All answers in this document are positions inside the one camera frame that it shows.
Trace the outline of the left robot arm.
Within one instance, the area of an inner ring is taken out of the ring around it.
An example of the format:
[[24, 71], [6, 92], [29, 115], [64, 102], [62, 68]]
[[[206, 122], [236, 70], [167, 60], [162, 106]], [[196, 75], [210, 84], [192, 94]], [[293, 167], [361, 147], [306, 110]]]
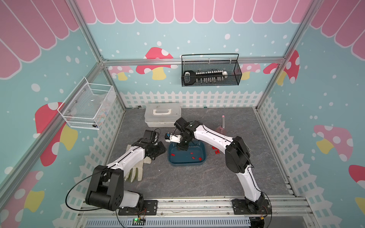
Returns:
[[141, 211], [143, 196], [124, 190], [125, 176], [146, 157], [154, 160], [165, 152], [166, 148], [162, 142], [156, 144], [136, 142], [115, 161], [106, 166], [97, 166], [86, 193], [86, 204], [109, 211], [119, 208], [134, 208]]

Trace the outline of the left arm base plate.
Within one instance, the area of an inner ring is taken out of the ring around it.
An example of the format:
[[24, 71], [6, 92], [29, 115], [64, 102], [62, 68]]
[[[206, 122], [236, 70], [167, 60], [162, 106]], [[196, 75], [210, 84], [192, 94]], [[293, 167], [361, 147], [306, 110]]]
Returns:
[[145, 200], [143, 204], [138, 204], [135, 208], [123, 207], [118, 209], [119, 216], [144, 216], [157, 214], [158, 201], [157, 200]]

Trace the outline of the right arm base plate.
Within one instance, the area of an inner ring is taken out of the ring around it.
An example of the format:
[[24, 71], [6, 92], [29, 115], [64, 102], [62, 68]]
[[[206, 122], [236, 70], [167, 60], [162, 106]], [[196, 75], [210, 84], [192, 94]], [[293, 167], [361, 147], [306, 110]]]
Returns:
[[232, 208], [235, 215], [269, 215], [272, 213], [272, 206], [268, 199], [260, 196], [260, 198], [253, 202], [245, 199], [232, 199]]

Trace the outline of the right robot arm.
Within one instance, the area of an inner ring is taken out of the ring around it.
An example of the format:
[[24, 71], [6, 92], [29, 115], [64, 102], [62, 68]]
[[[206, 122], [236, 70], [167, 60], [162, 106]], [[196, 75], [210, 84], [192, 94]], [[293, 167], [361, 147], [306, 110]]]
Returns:
[[174, 123], [174, 126], [180, 131], [180, 135], [166, 134], [166, 141], [177, 143], [178, 148], [183, 151], [188, 149], [188, 145], [193, 139], [217, 148], [225, 154], [227, 168], [237, 175], [244, 190], [246, 203], [252, 204], [256, 208], [263, 204], [265, 195], [257, 186], [252, 174], [250, 150], [241, 137], [232, 138], [222, 135], [209, 129], [200, 121], [187, 122], [182, 117]]

